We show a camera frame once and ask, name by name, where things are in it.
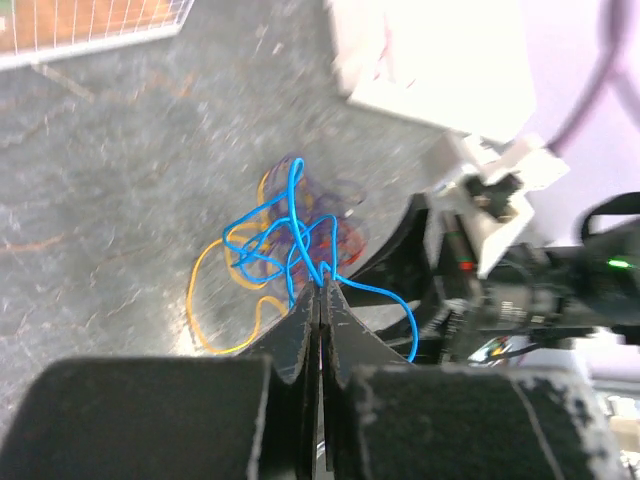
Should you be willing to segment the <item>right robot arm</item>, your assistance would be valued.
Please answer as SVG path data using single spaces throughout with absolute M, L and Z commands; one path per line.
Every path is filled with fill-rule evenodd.
M 533 349 L 608 328 L 639 342 L 639 195 L 613 197 L 584 214 L 574 247 L 508 246 L 489 274 L 480 271 L 461 214 L 440 214 L 441 246 L 430 261 L 430 216 L 423 194 L 411 197 L 388 241 L 354 282 L 388 290 L 412 315 L 377 331 L 418 364 L 464 361 L 489 339 L 522 336 Z

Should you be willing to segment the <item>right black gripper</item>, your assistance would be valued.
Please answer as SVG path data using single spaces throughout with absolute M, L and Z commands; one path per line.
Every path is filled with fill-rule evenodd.
M 486 339 L 480 329 L 487 295 L 461 216 L 452 211 L 439 215 L 443 232 L 432 261 L 426 246 L 430 214 L 427 197 L 412 195 L 387 242 L 350 277 L 418 303 L 415 327 L 404 317 L 375 334 L 402 356 L 414 353 L 414 362 L 423 365 L 461 361 Z

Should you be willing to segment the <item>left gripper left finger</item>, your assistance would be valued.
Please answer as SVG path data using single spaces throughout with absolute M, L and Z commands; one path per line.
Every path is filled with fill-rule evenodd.
M 76 357 L 33 381 L 1 447 L 5 479 L 310 479 L 320 292 L 245 355 Z

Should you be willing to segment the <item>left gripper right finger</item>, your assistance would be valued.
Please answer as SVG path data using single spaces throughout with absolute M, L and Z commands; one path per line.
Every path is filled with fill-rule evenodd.
M 621 479 L 592 389 L 562 370 L 417 366 L 321 295 L 326 455 L 339 479 Z

